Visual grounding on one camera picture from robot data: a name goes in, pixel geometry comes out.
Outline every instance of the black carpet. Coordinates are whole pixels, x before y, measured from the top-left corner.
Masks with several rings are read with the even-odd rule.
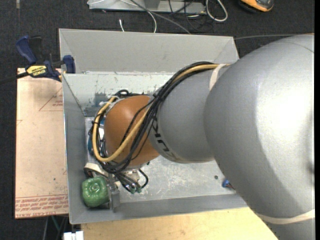
[[[221,1],[229,14],[227,21],[210,21],[200,29],[201,32],[193,29],[183,15],[167,16],[195,35],[241,38],[315,32],[315,0],[275,0],[274,8],[265,13],[244,11],[236,0]],[[223,16],[215,2],[212,6],[217,16]],[[119,19],[124,21],[126,31],[153,31],[152,18],[145,12],[93,12],[88,8],[87,0],[20,0],[20,9],[16,7],[16,0],[0,0],[0,80],[14,76],[16,68],[27,64],[16,51],[18,38],[26,34],[42,36],[43,52],[52,53],[53,60],[58,60],[59,28],[121,31]],[[172,23],[158,17],[156,20],[159,33],[185,34]],[[191,23],[197,28],[200,26],[195,21]],[[239,56],[243,57],[280,38],[282,36],[255,37],[235,42]],[[0,239],[38,240],[43,237],[46,218],[14,219],[16,95],[15,81],[0,85]]]

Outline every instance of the gray robot arm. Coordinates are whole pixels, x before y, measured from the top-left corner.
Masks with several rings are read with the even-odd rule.
[[[314,36],[284,38],[194,75],[158,110],[149,140],[178,163],[216,159],[281,240],[315,239]]]

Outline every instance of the yellow clamp label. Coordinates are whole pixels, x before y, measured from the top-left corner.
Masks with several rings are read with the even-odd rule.
[[[26,71],[29,75],[36,77],[46,73],[47,67],[45,65],[34,65],[30,66]]]

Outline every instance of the cardboard box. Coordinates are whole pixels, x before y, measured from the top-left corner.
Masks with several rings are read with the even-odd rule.
[[[67,214],[62,83],[18,79],[16,113],[14,217]]]

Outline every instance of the yellow cable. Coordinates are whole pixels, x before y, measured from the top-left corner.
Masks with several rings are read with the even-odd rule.
[[[219,64],[205,64],[205,65],[198,65],[198,66],[194,66],[188,70],[186,70],[185,72],[181,73],[180,75],[178,75],[173,81],[172,83],[174,83],[175,81],[177,81],[178,79],[180,79],[181,77],[195,72],[195,71],[199,71],[199,70],[213,70],[215,69]],[[115,97],[112,97],[107,104],[105,104],[98,112],[98,115],[104,113],[106,111],[106,109],[109,107],[110,103],[112,103],[115,100]],[[114,160],[116,157],[118,157],[121,152],[125,149],[125,147],[127,146],[128,142],[131,140],[131,138],[133,137],[133,135],[139,130],[139,127],[141,126],[142,122],[144,121],[146,115],[147,115],[148,109],[146,110],[146,112],[143,114],[143,116],[140,118],[140,120],[137,122],[137,124],[133,127],[132,131],[128,134],[128,136],[124,139],[123,143],[120,145],[120,147],[109,157],[101,157],[99,152],[98,152],[98,148],[97,148],[97,143],[95,141],[95,139],[97,138],[97,129],[98,129],[98,123],[99,123],[99,117],[97,116],[94,119],[94,123],[93,123],[93,129],[92,129],[92,148],[93,148],[93,153],[95,155],[95,158],[97,160],[99,160],[100,162],[110,162],[112,160]]]
[[[133,135],[139,130],[139,127],[143,123],[143,121],[144,121],[144,119],[145,119],[145,117],[147,115],[148,110],[149,109],[147,109],[145,111],[143,116],[140,118],[140,120],[133,127],[132,131],[128,134],[128,136],[125,138],[125,140],[120,145],[120,147],[109,157],[101,157],[99,152],[98,152],[97,143],[94,141],[96,139],[96,137],[97,137],[98,125],[96,123],[94,123],[93,130],[92,130],[92,148],[93,148],[93,153],[95,155],[95,158],[97,160],[99,160],[100,162],[110,162],[110,161],[114,160],[116,157],[118,157],[121,154],[121,152],[125,149],[125,147],[128,145],[128,142],[132,139]]]

